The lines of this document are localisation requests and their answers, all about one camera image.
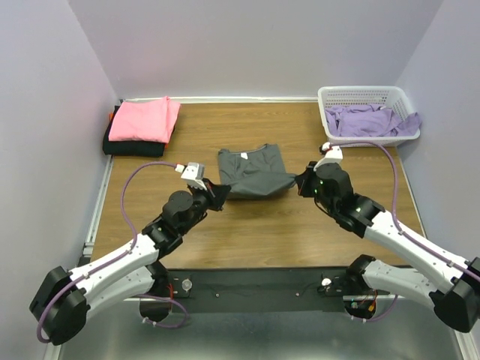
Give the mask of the dark grey t-shirt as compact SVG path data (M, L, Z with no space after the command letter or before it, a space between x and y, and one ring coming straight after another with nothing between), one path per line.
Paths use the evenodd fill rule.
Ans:
M254 150L217 153L220 183L230 186L230 200L261 200L288 191L296 175L286 171L276 144L265 144Z

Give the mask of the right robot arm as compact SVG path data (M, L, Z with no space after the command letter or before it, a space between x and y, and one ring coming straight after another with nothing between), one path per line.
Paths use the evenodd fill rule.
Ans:
M479 258L468 260L410 232L378 202L355 193L338 163L311 162L295 177L298 194L311 198L340 228L396 253L409 268L359 256L345 275L355 294L383 290L432 310L448 327L470 332L479 320Z

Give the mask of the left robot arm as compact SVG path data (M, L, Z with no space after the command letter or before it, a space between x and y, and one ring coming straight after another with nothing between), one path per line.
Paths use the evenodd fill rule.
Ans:
M131 296L159 296L167 285L160 259L179 247L208 211L222 210L231 190L208 179L203 183L203 189L190 186L172 193L160 215L120 248L87 265L50 270L29 305L37 339L63 344L100 308Z

